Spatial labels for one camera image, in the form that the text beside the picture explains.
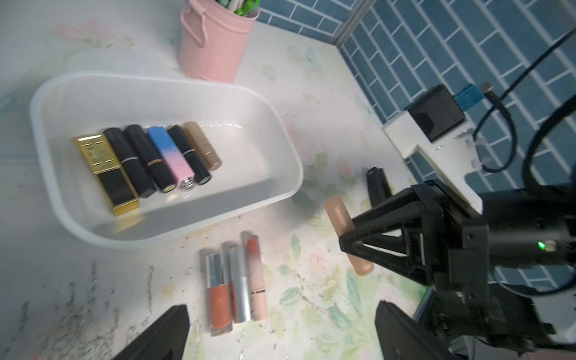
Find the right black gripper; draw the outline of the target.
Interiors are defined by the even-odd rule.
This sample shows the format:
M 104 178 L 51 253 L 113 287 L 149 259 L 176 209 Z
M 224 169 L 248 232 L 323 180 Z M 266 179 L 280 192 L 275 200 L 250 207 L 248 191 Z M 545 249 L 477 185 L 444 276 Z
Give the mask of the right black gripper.
M 536 186 L 484 193 L 476 211 L 441 181 L 402 190 L 352 222 L 340 249 L 418 284 L 432 285 L 420 244 L 432 236 L 431 197 L 442 211 L 432 241 L 442 261 L 435 277 L 437 325 L 448 335 L 484 338 L 517 353 L 574 351 L 573 340 L 538 314 L 538 290 L 497 280 L 496 269 L 575 264 L 575 195 L 565 187 Z

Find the white plastic storage box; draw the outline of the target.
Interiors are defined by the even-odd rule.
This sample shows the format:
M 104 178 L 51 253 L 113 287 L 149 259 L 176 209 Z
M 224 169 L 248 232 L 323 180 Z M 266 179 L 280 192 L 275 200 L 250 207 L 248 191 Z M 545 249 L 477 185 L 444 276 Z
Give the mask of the white plastic storage box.
M 53 211 L 135 248 L 294 195 L 302 162 L 272 105 L 237 85 L 98 72 L 45 82 L 31 125 Z

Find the pens in cup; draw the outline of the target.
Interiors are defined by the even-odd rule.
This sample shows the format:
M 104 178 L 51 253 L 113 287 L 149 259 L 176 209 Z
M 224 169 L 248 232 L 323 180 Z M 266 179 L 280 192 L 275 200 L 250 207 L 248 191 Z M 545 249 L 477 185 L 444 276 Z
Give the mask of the pens in cup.
M 258 17 L 260 0 L 217 0 L 217 3 L 240 17 Z

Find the floral table mat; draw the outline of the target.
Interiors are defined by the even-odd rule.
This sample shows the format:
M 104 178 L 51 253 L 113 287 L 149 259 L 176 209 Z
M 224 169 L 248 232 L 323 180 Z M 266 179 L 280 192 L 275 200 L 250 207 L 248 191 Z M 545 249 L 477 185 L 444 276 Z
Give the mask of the floral table mat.
M 1 3 L 1 357 L 111 359 L 185 304 L 186 359 L 378 359 L 380 301 L 414 313 L 425 288 L 383 268 L 360 277 L 323 208 L 369 208 L 364 174 L 393 191 L 413 177 L 338 50 L 259 23 L 236 78 L 267 98 L 304 165 L 290 199 L 142 250 L 95 247 L 56 219 L 29 121 L 35 90 L 59 74 L 118 71 L 181 79 L 181 1 Z M 259 238 L 269 317 L 209 333 L 201 255 Z

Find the pink pen cup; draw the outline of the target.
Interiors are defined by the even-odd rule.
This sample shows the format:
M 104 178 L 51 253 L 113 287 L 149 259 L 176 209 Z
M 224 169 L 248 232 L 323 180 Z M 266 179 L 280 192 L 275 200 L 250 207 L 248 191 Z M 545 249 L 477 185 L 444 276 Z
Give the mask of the pink pen cup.
M 180 13 L 181 72 L 198 80 L 233 82 L 258 17 L 238 16 L 217 1 L 186 1 Z

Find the black lipstick front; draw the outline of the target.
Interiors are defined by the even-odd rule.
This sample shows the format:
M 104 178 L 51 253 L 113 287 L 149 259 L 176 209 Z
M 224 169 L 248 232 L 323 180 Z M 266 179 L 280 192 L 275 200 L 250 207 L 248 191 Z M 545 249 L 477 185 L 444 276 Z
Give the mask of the black lipstick front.
M 198 185 L 204 185 L 212 179 L 212 175 L 207 169 L 203 160 L 197 154 L 195 148 L 191 145 L 188 135 L 179 125 L 174 125 L 167 130 L 172 140 L 182 153 L 184 159 L 194 172 L 194 180 Z

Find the silver lip gloss tube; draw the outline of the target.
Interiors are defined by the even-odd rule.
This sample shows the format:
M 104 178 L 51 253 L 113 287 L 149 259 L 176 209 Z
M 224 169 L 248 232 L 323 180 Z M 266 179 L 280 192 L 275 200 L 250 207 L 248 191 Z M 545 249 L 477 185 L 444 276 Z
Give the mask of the silver lip gloss tube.
M 251 285 L 245 249 L 232 246 L 229 249 L 229 270 L 232 286 L 234 323 L 252 320 Z

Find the blue pink lipstick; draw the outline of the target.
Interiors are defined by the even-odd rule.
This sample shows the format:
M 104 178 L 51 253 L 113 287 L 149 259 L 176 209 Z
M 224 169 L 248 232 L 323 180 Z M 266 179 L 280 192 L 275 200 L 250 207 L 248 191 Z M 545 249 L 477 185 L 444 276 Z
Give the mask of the blue pink lipstick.
M 164 127 L 149 127 L 147 135 L 160 152 L 173 178 L 176 180 L 176 184 L 183 191 L 191 191 L 196 185 L 194 171 L 188 165 L 167 130 Z

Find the silver gold lipstick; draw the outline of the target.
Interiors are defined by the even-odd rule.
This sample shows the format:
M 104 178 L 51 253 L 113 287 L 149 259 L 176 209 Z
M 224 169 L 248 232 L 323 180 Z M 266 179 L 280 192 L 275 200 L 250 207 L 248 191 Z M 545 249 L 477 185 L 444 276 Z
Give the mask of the silver gold lipstick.
M 208 170 L 218 170 L 222 166 L 222 161 L 198 123 L 195 121 L 184 123 L 184 131 Z

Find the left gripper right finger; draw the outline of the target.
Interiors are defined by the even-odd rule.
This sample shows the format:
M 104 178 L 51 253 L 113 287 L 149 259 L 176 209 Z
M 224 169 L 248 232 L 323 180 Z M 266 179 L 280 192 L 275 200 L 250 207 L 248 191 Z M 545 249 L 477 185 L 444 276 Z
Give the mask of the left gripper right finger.
M 396 304 L 381 301 L 375 328 L 385 360 L 454 359 L 429 331 L 406 315 Z

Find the red lip gloss tube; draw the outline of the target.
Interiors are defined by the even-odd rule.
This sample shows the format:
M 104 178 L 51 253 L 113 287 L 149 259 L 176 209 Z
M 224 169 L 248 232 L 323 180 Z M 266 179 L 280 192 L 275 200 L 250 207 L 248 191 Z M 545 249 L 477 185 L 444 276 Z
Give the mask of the red lip gloss tube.
M 233 329 L 226 258 L 223 253 L 213 253 L 205 264 L 211 336 L 217 337 Z

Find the tan lipstick tube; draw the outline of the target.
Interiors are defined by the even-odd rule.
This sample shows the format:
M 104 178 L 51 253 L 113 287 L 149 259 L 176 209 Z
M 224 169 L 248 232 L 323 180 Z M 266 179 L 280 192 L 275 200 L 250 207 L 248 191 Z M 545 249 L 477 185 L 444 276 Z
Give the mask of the tan lipstick tube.
M 338 237 L 355 229 L 352 218 L 340 196 L 328 199 L 325 202 L 324 208 Z M 372 262 L 351 254 L 348 254 L 347 257 L 358 276 L 366 276 L 374 270 L 374 264 Z

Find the gold black lipstick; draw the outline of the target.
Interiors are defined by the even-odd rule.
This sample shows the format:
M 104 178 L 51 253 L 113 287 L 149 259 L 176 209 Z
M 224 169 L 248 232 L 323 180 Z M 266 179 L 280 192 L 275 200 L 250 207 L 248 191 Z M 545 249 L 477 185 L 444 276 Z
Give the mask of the gold black lipstick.
M 75 142 L 102 188 L 112 213 L 120 216 L 140 207 L 139 198 L 108 139 L 101 133 Z

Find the pink lip gloss tube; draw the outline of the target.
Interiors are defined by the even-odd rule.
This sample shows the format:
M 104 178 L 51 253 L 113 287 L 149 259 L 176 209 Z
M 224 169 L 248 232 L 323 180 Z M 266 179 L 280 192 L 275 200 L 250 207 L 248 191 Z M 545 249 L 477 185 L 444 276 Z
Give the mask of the pink lip gloss tube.
M 269 317 L 269 312 L 258 237 L 255 235 L 249 237 L 245 243 L 245 249 L 250 274 L 250 294 L 253 304 L 252 315 L 255 321 L 263 321 Z

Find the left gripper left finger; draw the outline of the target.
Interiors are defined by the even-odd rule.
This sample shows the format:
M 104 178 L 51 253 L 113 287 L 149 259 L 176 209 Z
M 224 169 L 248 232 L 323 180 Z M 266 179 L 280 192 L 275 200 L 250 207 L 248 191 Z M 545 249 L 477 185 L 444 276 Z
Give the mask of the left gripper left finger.
M 189 329 L 187 305 L 174 305 L 113 359 L 182 359 Z

